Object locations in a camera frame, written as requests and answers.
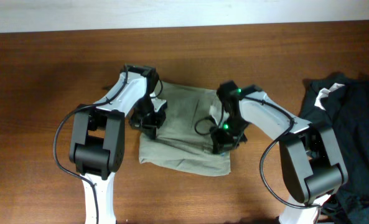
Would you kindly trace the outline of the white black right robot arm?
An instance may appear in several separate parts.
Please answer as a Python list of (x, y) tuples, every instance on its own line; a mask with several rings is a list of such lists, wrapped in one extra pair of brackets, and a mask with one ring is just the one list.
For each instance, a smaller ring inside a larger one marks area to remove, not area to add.
[(210, 136), (212, 152), (222, 154), (246, 142), (245, 129), (253, 124), (271, 138), (259, 162), (264, 185), (264, 160), (279, 146), (284, 184), (290, 194), (280, 198), (271, 187), (267, 190), (286, 207), (279, 223), (317, 223), (323, 204), (347, 183), (348, 172), (334, 130), (325, 122), (313, 123), (279, 106), (256, 85), (240, 88), (235, 82), (217, 89), (221, 107), (211, 114), (216, 123)]

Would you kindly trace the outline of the dark clothes pile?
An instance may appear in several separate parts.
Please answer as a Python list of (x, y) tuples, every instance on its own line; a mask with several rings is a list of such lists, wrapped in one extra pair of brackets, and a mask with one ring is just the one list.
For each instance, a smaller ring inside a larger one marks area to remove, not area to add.
[(300, 118), (333, 127), (348, 182), (324, 203), (334, 223), (369, 223), (369, 76), (333, 73), (306, 81)]

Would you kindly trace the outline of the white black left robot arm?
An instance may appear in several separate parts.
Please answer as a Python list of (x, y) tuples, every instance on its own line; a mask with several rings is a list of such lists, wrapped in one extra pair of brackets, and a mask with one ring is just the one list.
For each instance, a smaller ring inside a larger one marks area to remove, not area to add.
[(162, 84), (155, 68), (126, 65), (100, 100), (75, 112), (69, 159), (85, 191), (86, 223), (116, 223), (113, 182), (125, 145), (125, 124), (150, 139), (165, 118), (167, 101), (154, 92)]

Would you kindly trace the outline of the khaki green shorts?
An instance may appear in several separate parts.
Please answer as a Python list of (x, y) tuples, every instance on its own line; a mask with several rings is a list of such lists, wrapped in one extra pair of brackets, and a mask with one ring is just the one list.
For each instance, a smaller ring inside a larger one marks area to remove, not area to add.
[(192, 174), (218, 177), (231, 172), (230, 154), (212, 154), (210, 105), (215, 90), (163, 83), (160, 99), (167, 100), (166, 120), (154, 140), (139, 138), (139, 162)]

